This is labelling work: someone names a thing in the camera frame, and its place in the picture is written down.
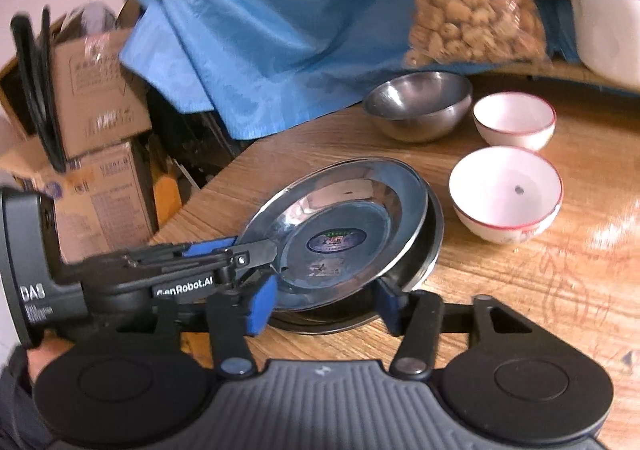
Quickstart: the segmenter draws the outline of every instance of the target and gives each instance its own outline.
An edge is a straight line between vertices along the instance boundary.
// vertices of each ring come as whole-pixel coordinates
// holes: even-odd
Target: plastic bag
[[[111,32],[116,28],[116,16],[113,12],[101,2],[91,2],[66,15],[60,34],[63,34],[64,40],[80,39]]]
[[[534,0],[415,0],[409,45],[405,62],[411,68],[546,58]]]

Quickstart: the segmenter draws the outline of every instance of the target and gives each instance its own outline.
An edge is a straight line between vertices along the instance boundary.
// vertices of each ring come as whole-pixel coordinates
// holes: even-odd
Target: hand
[[[39,347],[27,351],[31,382],[35,383],[46,366],[73,346],[69,340],[58,338],[51,333],[45,333],[45,337]]]

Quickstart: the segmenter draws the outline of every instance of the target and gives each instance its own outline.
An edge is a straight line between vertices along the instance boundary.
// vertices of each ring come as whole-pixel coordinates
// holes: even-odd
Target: black rubber pad
[[[76,447],[61,442],[52,450]],[[377,362],[271,362],[222,386],[190,427],[148,450],[514,450],[450,419],[431,389]],[[594,440],[556,450],[602,450]]]

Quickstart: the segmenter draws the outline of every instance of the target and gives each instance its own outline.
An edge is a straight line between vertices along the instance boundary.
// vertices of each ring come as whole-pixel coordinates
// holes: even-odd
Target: red rim
[[[487,98],[491,98],[491,97],[498,96],[498,95],[519,95],[519,96],[528,96],[530,98],[535,98],[535,100],[540,100],[543,104],[545,104],[547,107],[549,107],[549,109],[551,109],[551,113],[553,114],[553,117],[551,118],[551,121],[547,125],[544,125],[540,129],[536,129],[536,130],[532,130],[532,131],[514,132],[514,131],[505,131],[503,129],[495,129],[494,127],[490,127],[490,126],[486,125],[485,123],[482,123],[478,119],[478,117],[476,116],[476,107],[478,107],[478,104],[481,103],[483,100],[486,100]],[[556,115],[556,110],[553,108],[553,106],[549,102],[547,102],[546,100],[540,98],[539,96],[531,95],[529,93],[523,93],[523,92],[519,92],[519,91],[505,91],[505,92],[502,92],[502,93],[494,93],[492,95],[487,95],[484,98],[481,98],[480,100],[478,100],[478,102],[476,102],[476,105],[474,105],[474,120],[477,123],[480,123],[480,125],[482,125],[482,127],[486,127],[490,131],[493,131],[494,133],[500,133],[501,135],[510,135],[510,136],[535,135],[535,134],[541,133],[542,131],[545,131],[546,129],[548,129],[552,125],[555,125],[557,119],[558,119],[558,116]]]
[[[464,217],[466,217],[467,219],[469,219],[470,221],[472,221],[473,223],[475,223],[477,225],[484,226],[486,228],[491,228],[492,230],[498,230],[498,231],[524,230],[524,229],[527,229],[527,228],[530,228],[532,226],[535,226],[537,224],[542,223],[542,221],[547,219],[550,215],[552,215],[556,211],[556,208],[558,208],[558,205],[562,204],[562,200],[564,199],[564,183],[562,182],[562,177],[560,176],[560,173],[558,172],[558,169],[556,169],[556,167],[553,166],[553,164],[548,159],[546,159],[546,157],[541,156],[540,154],[538,154],[535,151],[530,151],[529,149],[525,149],[524,147],[512,147],[510,145],[498,145],[498,146],[495,146],[495,147],[486,147],[485,149],[480,149],[479,151],[475,151],[475,152],[479,153],[480,151],[484,151],[486,149],[514,149],[516,151],[525,151],[526,153],[533,154],[534,156],[539,157],[542,161],[546,162],[549,165],[549,167],[554,169],[554,172],[556,173],[556,176],[558,176],[558,181],[560,181],[560,196],[558,197],[558,201],[556,201],[556,204],[551,209],[551,211],[549,213],[545,214],[544,216],[542,216],[542,219],[538,219],[537,221],[532,221],[530,223],[525,223],[525,224],[516,225],[516,226],[498,226],[498,225],[491,225],[489,223],[483,223],[482,221],[478,221],[477,219],[474,219],[469,214],[464,212],[458,205],[456,205],[456,201],[453,199],[453,195],[451,193],[451,186],[449,185],[449,195],[451,196],[451,200],[453,201],[453,208],[455,208],[456,211],[460,212]]]

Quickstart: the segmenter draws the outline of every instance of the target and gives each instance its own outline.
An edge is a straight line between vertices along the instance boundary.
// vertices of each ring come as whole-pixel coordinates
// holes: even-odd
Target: blue fabric
[[[576,60],[568,0],[540,1],[550,50]],[[140,2],[146,13],[121,61],[178,111],[217,109],[237,139],[347,107],[405,72],[413,0]]]

